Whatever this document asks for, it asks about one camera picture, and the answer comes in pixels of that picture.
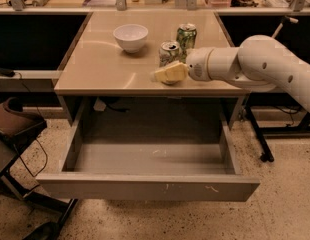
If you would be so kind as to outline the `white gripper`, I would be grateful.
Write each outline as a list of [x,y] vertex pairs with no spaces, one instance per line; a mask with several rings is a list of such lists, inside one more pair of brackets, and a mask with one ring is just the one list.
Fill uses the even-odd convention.
[[208,61],[212,51],[212,47],[192,49],[188,52],[186,64],[179,61],[169,63],[157,69],[153,74],[153,78],[157,82],[173,84],[183,81],[188,76],[189,71],[189,76],[195,81],[211,81],[208,72]]

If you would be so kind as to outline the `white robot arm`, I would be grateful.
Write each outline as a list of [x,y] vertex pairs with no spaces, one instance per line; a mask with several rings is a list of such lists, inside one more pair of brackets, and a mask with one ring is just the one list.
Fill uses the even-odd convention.
[[251,36],[238,47],[193,49],[184,63],[174,61],[152,74],[165,84],[186,78],[220,80],[250,92],[279,88],[310,113],[310,64],[269,36]]

